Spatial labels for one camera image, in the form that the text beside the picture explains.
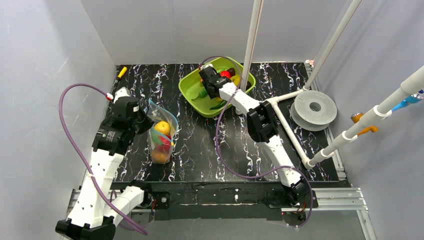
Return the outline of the green chili pepper toy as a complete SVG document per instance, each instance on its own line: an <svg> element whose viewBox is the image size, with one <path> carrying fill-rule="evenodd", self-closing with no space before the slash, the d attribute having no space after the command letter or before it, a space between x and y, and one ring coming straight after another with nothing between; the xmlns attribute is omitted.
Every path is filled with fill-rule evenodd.
<svg viewBox="0 0 424 240"><path fill-rule="evenodd" d="M218 109L224 107L226 104L227 104L227 101L223 100L220 103L218 103L217 105L210 107L209 109L210 110L218 110Z"/></svg>

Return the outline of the yellow lemon toy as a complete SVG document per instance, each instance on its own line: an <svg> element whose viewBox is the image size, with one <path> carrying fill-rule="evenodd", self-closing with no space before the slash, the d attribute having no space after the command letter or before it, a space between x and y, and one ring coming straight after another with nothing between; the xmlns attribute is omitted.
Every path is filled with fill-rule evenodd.
<svg viewBox="0 0 424 240"><path fill-rule="evenodd" d="M155 124L154 129L163 135L169 136L171 133L171 125L167 121L159 121Z"/></svg>

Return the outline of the clear zip top bag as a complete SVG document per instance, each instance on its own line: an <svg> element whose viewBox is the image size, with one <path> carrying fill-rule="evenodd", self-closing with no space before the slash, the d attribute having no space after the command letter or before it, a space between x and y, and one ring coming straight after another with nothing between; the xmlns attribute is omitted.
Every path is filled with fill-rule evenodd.
<svg viewBox="0 0 424 240"><path fill-rule="evenodd" d="M148 100L147 116L153 121L148 131L148 147L155 164L167 164L174 153L174 137L179 127L177 118L167 109Z"/></svg>

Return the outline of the red apple toy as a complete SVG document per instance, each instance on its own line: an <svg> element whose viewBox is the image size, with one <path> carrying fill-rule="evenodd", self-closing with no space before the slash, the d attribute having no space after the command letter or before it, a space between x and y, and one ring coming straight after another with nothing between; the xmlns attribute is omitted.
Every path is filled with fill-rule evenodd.
<svg viewBox="0 0 424 240"><path fill-rule="evenodd" d="M170 152L172 149L172 142L168 137L158 136L159 144L157 145L157 149L161 152Z"/></svg>

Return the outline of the brown kiwi toy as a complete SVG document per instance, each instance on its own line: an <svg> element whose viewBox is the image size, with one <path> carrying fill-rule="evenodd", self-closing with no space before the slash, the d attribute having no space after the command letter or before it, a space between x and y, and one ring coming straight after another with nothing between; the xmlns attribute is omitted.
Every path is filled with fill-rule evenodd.
<svg viewBox="0 0 424 240"><path fill-rule="evenodd" d="M170 156L167 153L154 149L151 153L152 162L155 164L167 164L170 161Z"/></svg>

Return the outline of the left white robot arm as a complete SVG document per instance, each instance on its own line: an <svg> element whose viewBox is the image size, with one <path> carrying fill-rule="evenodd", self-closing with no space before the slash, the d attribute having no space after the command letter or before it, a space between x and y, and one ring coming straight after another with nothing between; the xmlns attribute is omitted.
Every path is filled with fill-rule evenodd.
<svg viewBox="0 0 424 240"><path fill-rule="evenodd" d="M150 130L154 122L140 107L140 99L131 96L127 88L122 87L112 95L87 83L84 86L98 91L111 101L112 114L101 122L92 143L90 159L87 160L72 138L63 113L65 95L78 84L68 86L59 98L58 113L62 128L87 173L74 207L66 219L57 222L55 232L68 240L112 240L119 223L125 221L133 230L146 236L146 228L128 215L144 202L151 185L134 180L114 200L110 200L108 194L115 173L135 136Z"/></svg>

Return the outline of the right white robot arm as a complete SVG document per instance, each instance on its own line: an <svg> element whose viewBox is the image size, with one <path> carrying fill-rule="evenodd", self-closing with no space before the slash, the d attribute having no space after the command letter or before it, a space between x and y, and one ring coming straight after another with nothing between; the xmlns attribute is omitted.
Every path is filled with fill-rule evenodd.
<svg viewBox="0 0 424 240"><path fill-rule="evenodd" d="M250 97L228 77L221 76L211 64L201 66L199 76L209 97L220 97L246 116L250 138L265 150L274 165L266 174L278 174L286 201L295 205L305 197L313 199L312 187L307 177L294 166L281 142L271 103Z"/></svg>

